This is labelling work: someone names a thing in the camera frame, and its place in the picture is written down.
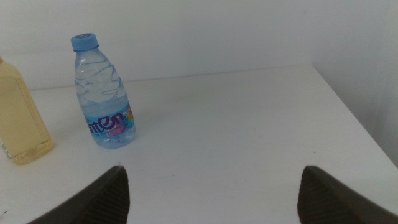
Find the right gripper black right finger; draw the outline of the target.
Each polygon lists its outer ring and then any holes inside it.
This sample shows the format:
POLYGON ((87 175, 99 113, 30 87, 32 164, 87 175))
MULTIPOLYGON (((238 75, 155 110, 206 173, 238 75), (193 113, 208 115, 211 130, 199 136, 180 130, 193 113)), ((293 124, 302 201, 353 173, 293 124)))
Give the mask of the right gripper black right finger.
POLYGON ((397 224, 396 214, 317 166, 306 166, 302 172, 297 211, 306 224, 397 224))

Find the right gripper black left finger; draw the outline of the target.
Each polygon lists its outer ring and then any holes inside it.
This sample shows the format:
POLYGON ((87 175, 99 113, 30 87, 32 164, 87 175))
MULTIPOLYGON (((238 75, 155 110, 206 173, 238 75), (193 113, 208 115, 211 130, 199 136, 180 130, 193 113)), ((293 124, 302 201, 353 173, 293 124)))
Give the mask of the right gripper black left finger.
POLYGON ((114 166, 67 201, 31 224, 125 224, 130 209, 128 176, 114 166))

